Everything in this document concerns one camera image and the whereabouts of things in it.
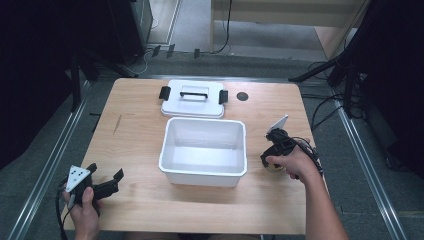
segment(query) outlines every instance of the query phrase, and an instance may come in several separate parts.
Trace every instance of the aluminum rail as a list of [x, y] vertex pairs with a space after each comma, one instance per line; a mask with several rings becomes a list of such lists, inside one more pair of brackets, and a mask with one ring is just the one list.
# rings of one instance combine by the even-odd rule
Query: aluminum rail
[[69, 139], [72, 136], [72, 133], [75, 130], [75, 127], [81, 117], [81, 113], [84, 110], [84, 107], [87, 102], [87, 96], [91, 89], [91, 85], [88, 81], [85, 81], [82, 87], [82, 96], [83, 99], [78, 108], [70, 114], [65, 127], [63, 128], [54, 148], [51, 152], [40, 176], [38, 177], [37, 182], [35, 183], [34, 188], [32, 189], [31, 194], [25, 202], [25, 205], [21, 211], [21, 214], [18, 217], [18, 220], [15, 223], [10, 235], [7, 239], [9, 240], [18, 240], [24, 239], [29, 226], [31, 225], [32, 220], [37, 212], [38, 207], [40, 206], [41, 201], [43, 200], [44, 194], [47, 191], [48, 185], [53, 178], [56, 168], [59, 165], [59, 162], [62, 158], [63, 152], [68, 145]]
[[[334, 101], [336, 107], [341, 107], [340, 101]], [[352, 142], [353, 148], [358, 156], [359, 163], [361, 165], [362, 171], [365, 174], [368, 185], [371, 189], [372, 194], [374, 195], [375, 201], [378, 208], [380, 209], [381, 216], [386, 223], [387, 229], [389, 230], [390, 236], [392, 239], [396, 240], [406, 240], [408, 237], [403, 230], [402, 224], [399, 221], [397, 213], [392, 205], [392, 202], [384, 189], [383, 184], [381, 183], [377, 172], [374, 169], [374, 166], [367, 154], [364, 144], [361, 141], [358, 131], [356, 130], [354, 122], [349, 119], [347, 114], [344, 112], [343, 108], [339, 110], [340, 118], [343, 122], [343, 125], [346, 129], [347, 135]]]

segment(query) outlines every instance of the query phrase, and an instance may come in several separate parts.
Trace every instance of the wire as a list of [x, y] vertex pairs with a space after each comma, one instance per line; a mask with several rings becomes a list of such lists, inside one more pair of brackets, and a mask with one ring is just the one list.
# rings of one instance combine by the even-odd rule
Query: wire
[[318, 162], [318, 153], [316, 151], [315, 148], [313, 148], [311, 146], [311, 144], [306, 141], [306, 139], [304, 138], [300, 138], [300, 137], [292, 137], [292, 140], [294, 140], [294, 142], [296, 143], [297, 146], [299, 146], [300, 149], [302, 149], [302, 151], [308, 155], [308, 157], [312, 160], [312, 162], [315, 164], [315, 167], [317, 168], [319, 174], [321, 176], [323, 176], [324, 172], [322, 170], [322, 166], [321, 164]]
[[218, 53], [222, 52], [222, 50], [224, 50], [224, 48], [228, 44], [228, 40], [230, 39], [230, 19], [231, 19], [231, 7], [232, 7], [232, 5], [233, 5], [233, 0], [230, 0], [230, 8], [228, 10], [228, 19], [227, 19], [227, 38], [225, 40], [225, 44], [218, 51], [209, 52], [210, 54], [218, 54]]
[[75, 207], [75, 204], [68, 209], [68, 212], [65, 214], [65, 217], [63, 217], [62, 226], [65, 225], [66, 217], [68, 217], [69, 213], [72, 211], [72, 209]]
[[320, 122], [318, 122], [315, 125], [311, 125], [311, 131], [314, 131], [315, 129], [317, 129], [317, 127], [319, 125], [321, 125], [322, 123], [324, 123], [325, 121], [327, 121], [330, 117], [332, 117], [340, 108], [343, 108], [343, 106], [337, 107], [330, 114], [328, 114], [326, 117], [324, 117]]
[[155, 29], [155, 28], [157, 28], [157, 26], [159, 26], [159, 20], [157, 20], [156, 18], [153, 18], [153, 22], [155, 22], [156, 21], [156, 25], [155, 26], [152, 26], [150, 29]]
[[65, 220], [62, 221], [62, 217], [60, 214], [60, 207], [59, 207], [59, 200], [60, 200], [60, 196], [64, 190], [63, 185], [66, 183], [66, 181], [68, 180], [68, 177], [66, 177], [65, 179], [63, 179], [58, 188], [57, 188], [57, 193], [56, 193], [56, 217], [57, 217], [57, 222], [59, 224], [59, 228], [60, 228], [60, 236], [63, 240], [67, 240], [68, 237], [66, 236], [66, 232], [65, 229], [63, 228], [64, 222]]
[[[225, 28], [225, 21], [222, 21], [222, 29], [224, 29], [224, 32], [227, 32], [227, 28]], [[229, 47], [228, 53], [231, 52], [231, 45], [227, 45]]]
[[[343, 96], [344, 96], [344, 94], [335, 94], [335, 95], [330, 96], [330, 97], [319, 96], [319, 95], [314, 95], [314, 94], [302, 94], [302, 97], [305, 97], [305, 98], [318, 98], [318, 99], [323, 99], [324, 98], [324, 101], [322, 101], [320, 104], [318, 104], [318, 106], [314, 110], [314, 113], [312, 114], [312, 119], [311, 119], [311, 124], [310, 124], [311, 131], [314, 131], [315, 129], [318, 128], [318, 126], [320, 126], [322, 123], [324, 123], [325, 121], [327, 121], [330, 117], [332, 117], [337, 112], [337, 110], [339, 110], [340, 108], [345, 108], [344, 105], [336, 108], [330, 114], [328, 114], [327, 116], [325, 116], [321, 121], [319, 121], [318, 123], [315, 124], [315, 117], [316, 117], [316, 114], [317, 114], [318, 110], [321, 108], [321, 106], [324, 105], [329, 100], [341, 101], [341, 100], [343, 100]], [[358, 102], [351, 101], [350, 107], [352, 107], [352, 108], [360, 108], [360, 105], [359, 105]], [[362, 118], [362, 116], [355, 116], [353, 114], [351, 114], [351, 116], [353, 118]]]
[[133, 71], [133, 70], [129, 69], [127, 66], [124, 66], [124, 68], [125, 68], [127, 71], [129, 71], [130, 73], [133, 73], [133, 74], [136, 74], [136, 75], [140, 75], [140, 74], [145, 73], [145, 72], [147, 71], [147, 67], [148, 67], [148, 66], [147, 66], [147, 61], [146, 61], [146, 55], [147, 55], [147, 53], [149, 53], [149, 52], [153, 52], [153, 50], [146, 51], [146, 53], [144, 53], [144, 55], [143, 55], [143, 62], [144, 62], [144, 64], [145, 64], [146, 66], [145, 66], [144, 70], [142, 70], [141, 72], [135, 72], [135, 71]]

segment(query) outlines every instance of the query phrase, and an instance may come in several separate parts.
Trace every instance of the black tripod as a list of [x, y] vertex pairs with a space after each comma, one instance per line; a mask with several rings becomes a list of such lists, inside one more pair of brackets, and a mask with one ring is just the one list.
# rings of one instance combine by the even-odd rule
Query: black tripod
[[321, 73], [331, 67], [334, 67], [328, 77], [328, 85], [330, 87], [336, 87], [340, 85], [343, 80], [346, 80], [345, 92], [343, 97], [344, 110], [349, 118], [352, 117], [351, 113], [351, 98], [352, 91], [354, 87], [355, 80], [359, 78], [359, 64], [356, 59], [358, 59], [357, 54], [359, 48], [364, 44], [366, 36], [370, 34], [369, 29], [371, 24], [377, 17], [380, 15], [380, 10], [382, 9], [384, 1], [372, 1], [368, 7], [368, 10], [365, 14], [365, 17], [358, 28], [358, 31], [353, 36], [352, 40], [346, 47], [346, 49], [335, 58], [329, 60], [328, 62], [308, 71], [307, 73], [290, 78], [290, 82], [303, 82], [318, 73]]

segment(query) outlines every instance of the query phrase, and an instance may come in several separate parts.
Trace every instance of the black cable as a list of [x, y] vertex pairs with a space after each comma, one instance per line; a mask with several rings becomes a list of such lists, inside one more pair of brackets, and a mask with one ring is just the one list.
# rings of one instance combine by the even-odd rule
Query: black cable
[[318, 104], [318, 106], [315, 108], [314, 113], [312, 114], [312, 120], [311, 120], [311, 125], [310, 125], [310, 127], [311, 127], [311, 130], [312, 130], [312, 131], [315, 129], [315, 127], [314, 127], [315, 116], [316, 116], [316, 114], [317, 114], [317, 112], [318, 112], [319, 108], [320, 108], [320, 107], [321, 107], [324, 103], [326, 103], [327, 101], [332, 100], [332, 99], [334, 99], [334, 98], [336, 98], [336, 97], [339, 97], [339, 96], [343, 96], [343, 94], [336, 94], [336, 95], [333, 95], [333, 96], [327, 97], [324, 101], [322, 101], [320, 104]]
[[[317, 95], [317, 94], [308, 94], [308, 93], [302, 93], [301, 94], [302, 98], [311, 98], [311, 99], [327, 99], [329, 97], [334, 97], [333, 96], [323, 96], [323, 95]], [[333, 100], [343, 100], [342, 97], [334, 97]]]
[[57, 193], [56, 193], [56, 217], [57, 217], [57, 222], [59, 223], [60, 236], [61, 236], [62, 240], [67, 240], [68, 237], [66, 236], [65, 229], [63, 228], [65, 220], [62, 221], [62, 217], [61, 217], [61, 213], [60, 213], [60, 207], [59, 207], [59, 201], [60, 201], [60, 196], [61, 196], [62, 192], [64, 191], [63, 185], [66, 183], [67, 180], [68, 180], [68, 177], [66, 177], [65, 179], [63, 179], [60, 182], [58, 189], [57, 189]]
[[66, 221], [66, 218], [68, 217], [68, 215], [69, 215], [69, 213], [71, 213], [71, 211], [72, 211], [72, 209], [75, 207], [75, 204], [70, 208], [70, 209], [68, 209], [68, 212], [65, 214], [65, 216], [63, 217], [63, 220], [62, 220], [62, 225], [65, 225], [65, 221]]
[[224, 48], [228, 44], [228, 40], [230, 39], [230, 19], [231, 19], [231, 7], [232, 7], [232, 5], [233, 5], [233, 0], [230, 0], [230, 8], [228, 10], [228, 19], [227, 19], [227, 39], [225, 40], [225, 44], [218, 51], [209, 52], [210, 54], [218, 54], [218, 53], [222, 52], [222, 50], [224, 50]]
[[319, 174], [321, 176], [323, 176], [324, 171], [322, 170], [321, 164], [318, 162], [319, 155], [318, 155], [318, 152], [316, 151], [316, 148], [313, 148], [311, 146], [311, 144], [303, 138], [292, 137], [291, 139], [293, 139], [296, 142], [296, 145], [299, 146], [299, 148], [302, 149], [302, 151], [306, 155], [308, 155], [308, 157], [313, 161], [313, 163], [314, 163], [315, 167], [317, 168]]
[[343, 108], [343, 106], [339, 106], [336, 109], [334, 109], [330, 114], [328, 114], [326, 117], [324, 117], [320, 122], [318, 122], [315, 125], [311, 126], [311, 131], [314, 131], [319, 125], [327, 121], [330, 117], [332, 117], [340, 108]]
[[[225, 22], [222, 21], [222, 29], [224, 29], [224, 32], [227, 32], [227, 28], [225, 28]], [[229, 47], [228, 52], [231, 52], [231, 45], [227, 45]]]

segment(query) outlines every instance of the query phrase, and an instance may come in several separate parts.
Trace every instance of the handheld controller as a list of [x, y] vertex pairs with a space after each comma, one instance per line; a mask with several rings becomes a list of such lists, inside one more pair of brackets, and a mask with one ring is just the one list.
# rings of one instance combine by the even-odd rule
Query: handheld controller
[[321, 164], [318, 162], [318, 152], [315, 148], [312, 148], [309, 143], [304, 141], [301, 138], [289, 137], [288, 133], [283, 130], [283, 126], [287, 121], [288, 115], [285, 115], [277, 123], [275, 123], [268, 133], [266, 134], [266, 139], [271, 141], [273, 145], [269, 147], [265, 152], [260, 156], [262, 160], [262, 165], [271, 172], [277, 172], [283, 170], [284, 167], [279, 164], [269, 164], [266, 161], [268, 156], [287, 156], [289, 155], [296, 146], [299, 146], [302, 151], [309, 156], [317, 167], [318, 172], [323, 175], [323, 170]]
[[91, 174], [97, 170], [95, 163], [91, 164], [87, 169], [72, 166], [66, 185], [65, 191], [71, 194], [68, 203], [68, 209], [71, 209], [74, 204], [82, 204], [82, 195], [87, 187], [92, 187], [94, 191], [93, 207], [100, 216], [97, 200], [110, 197], [112, 194], [119, 191], [118, 182], [124, 177], [124, 172], [120, 169], [113, 179], [99, 185], [93, 185]]

